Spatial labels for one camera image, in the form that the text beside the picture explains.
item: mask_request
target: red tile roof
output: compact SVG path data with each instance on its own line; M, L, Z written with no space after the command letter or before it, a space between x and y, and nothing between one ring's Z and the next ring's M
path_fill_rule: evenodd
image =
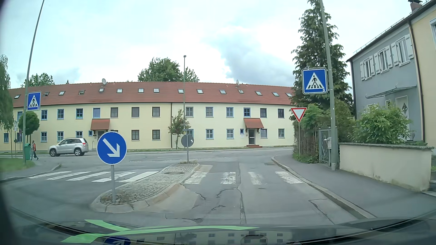
M122 93L117 93L117 89L120 88L123 89ZM143 93L138 92L140 88L143 88ZM159 93L154 93L154 88L158 88ZM106 85L102 83L73 83L29 87L28 91L42 92L41 105L73 105L114 102L183 102L183 93L178 93L178 89L183 89L182 82L111 82ZM202 89L203 93L199 94L197 89ZM220 90L225 90L225 94L221 94ZM262 95L257 95L256 91L261 92ZM9 93L12 98L21 94L18 99L13 99L13 101L14 107L23 107L24 88L13 88L9 90ZM293 94L290 87L187 82L185 96L186 102L289 105L290 98L286 93Z

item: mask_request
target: chimney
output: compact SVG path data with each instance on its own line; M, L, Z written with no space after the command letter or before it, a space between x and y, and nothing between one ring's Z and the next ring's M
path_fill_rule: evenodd
M410 2L410 8L412 9L412 13L416 12L418 9L422 7L420 0L407 0Z

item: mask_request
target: street lamp pole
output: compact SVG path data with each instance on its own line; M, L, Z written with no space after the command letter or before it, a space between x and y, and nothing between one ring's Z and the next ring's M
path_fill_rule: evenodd
M336 115L334 112L334 85L333 85L333 73L331 68L331 56L330 56L330 42L327 32L326 16L324 13L323 0L320 0L321 5L321 18L323 20L324 27L324 39L326 42L327 52L327 68L328 68L328 81L330 89L330 124L331 124L331 169L336 170L337 165L337 128L336 128Z
M44 6L44 1L42 0L41 9L39 10L38 20L36 21L36 27L35 27L35 33L33 34L33 41L32 41L32 47L30 48L30 57L29 57L29 65L27 66L27 76L26 81L24 82L24 104L23 104L23 131L21 133L21 141L23 141L23 135L24 135L24 144L23 144L23 162L26 164L26 153L24 151L24 145L26 144L26 109L27 109L27 96L28 96L28 84L29 84L29 72L30 72L30 62L32 60L32 52L33 52L33 44L35 43L35 37L36 37L36 30L38 29L38 23L39 18L41 17L42 12L42 6Z

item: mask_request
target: yield sign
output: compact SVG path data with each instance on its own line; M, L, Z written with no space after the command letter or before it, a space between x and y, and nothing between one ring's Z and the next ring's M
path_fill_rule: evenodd
M291 108L292 113L294 113L295 118L298 122L301 122L301 119L304 116L304 113L306 112L307 107L297 107L297 108Z

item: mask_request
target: car wheel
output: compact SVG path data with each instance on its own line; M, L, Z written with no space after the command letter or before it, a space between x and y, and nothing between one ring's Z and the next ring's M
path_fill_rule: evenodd
M51 157L57 157L57 156L59 156L59 154L56 154L56 150L55 149L51 149L50 150L50 156Z
M80 148L74 149L74 155L76 155L76 157L81 156L82 155L82 150L80 150Z

